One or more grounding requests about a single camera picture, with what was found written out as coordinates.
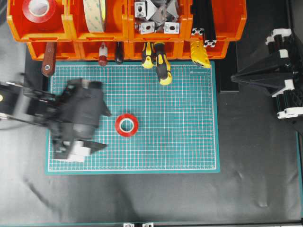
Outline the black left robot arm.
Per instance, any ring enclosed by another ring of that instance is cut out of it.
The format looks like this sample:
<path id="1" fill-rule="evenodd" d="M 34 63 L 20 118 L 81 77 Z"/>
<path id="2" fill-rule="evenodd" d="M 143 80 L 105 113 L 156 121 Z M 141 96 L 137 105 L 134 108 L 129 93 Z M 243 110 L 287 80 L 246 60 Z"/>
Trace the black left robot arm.
<path id="1" fill-rule="evenodd" d="M 55 160 L 83 162 L 105 149 L 92 139 L 101 116 L 110 115 L 100 81 L 72 79 L 58 95 L 13 82 L 0 86 L 1 119 L 47 128 Z"/>

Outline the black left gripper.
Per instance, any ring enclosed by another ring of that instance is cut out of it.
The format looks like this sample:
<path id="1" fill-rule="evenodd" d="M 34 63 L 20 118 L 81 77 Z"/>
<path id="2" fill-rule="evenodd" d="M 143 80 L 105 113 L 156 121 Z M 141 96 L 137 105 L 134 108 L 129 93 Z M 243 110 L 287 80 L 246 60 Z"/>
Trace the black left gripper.
<path id="1" fill-rule="evenodd" d="M 111 116 L 104 101 L 103 83 L 73 79 L 55 100 L 51 115 L 53 159 L 82 162 L 107 144 L 92 141 L 101 116 Z"/>

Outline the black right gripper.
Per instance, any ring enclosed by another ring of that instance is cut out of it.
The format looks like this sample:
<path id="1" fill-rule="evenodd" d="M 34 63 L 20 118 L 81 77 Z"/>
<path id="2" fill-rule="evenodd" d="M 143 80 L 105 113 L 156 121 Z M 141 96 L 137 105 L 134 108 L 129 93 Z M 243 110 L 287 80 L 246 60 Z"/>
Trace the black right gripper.
<path id="1" fill-rule="evenodd" d="M 232 75 L 231 81 L 264 90 L 272 97 L 294 90 L 293 44 L 290 28 L 274 29 L 266 38 L 269 56 Z"/>

